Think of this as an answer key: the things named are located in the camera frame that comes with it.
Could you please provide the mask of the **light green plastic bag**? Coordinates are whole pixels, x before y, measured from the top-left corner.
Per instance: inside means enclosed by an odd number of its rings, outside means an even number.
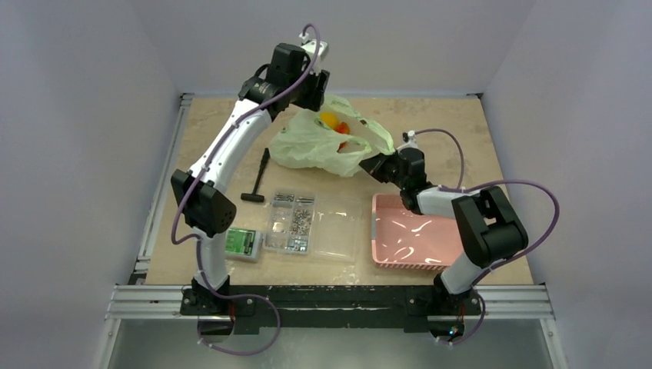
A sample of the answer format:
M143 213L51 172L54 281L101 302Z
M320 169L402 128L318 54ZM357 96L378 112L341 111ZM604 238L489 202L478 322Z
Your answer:
M319 114L327 111L346 122L349 135L325 126ZM347 144L338 151L338 146ZM351 177L361 171L360 161L395 152L391 133L373 118L364 117L349 100L327 94L318 112L301 109L271 139L271 158L286 168L318 168L333 175Z

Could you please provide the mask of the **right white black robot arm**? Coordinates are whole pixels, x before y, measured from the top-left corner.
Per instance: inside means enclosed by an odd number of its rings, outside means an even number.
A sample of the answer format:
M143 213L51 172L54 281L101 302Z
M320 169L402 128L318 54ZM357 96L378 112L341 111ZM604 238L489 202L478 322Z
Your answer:
M434 278L431 301L440 312L458 307L494 262L506 261L527 247L527 232L498 186L463 192L432 184L424 152L414 147L378 154L359 165L380 183L398 187L403 206L412 213L455 220L462 252Z

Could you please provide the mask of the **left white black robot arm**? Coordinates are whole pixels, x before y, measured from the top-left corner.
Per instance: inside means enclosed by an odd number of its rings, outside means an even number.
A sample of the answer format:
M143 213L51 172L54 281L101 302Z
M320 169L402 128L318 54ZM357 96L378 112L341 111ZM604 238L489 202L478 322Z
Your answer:
M225 265L226 231L237 208L226 191L246 152L290 105L317 111L324 102L330 74L321 68L328 43L278 44L271 61L241 86L224 127L205 153L187 170L175 170L171 185L178 209L171 241L194 240L198 270L192 288L209 314L229 304Z

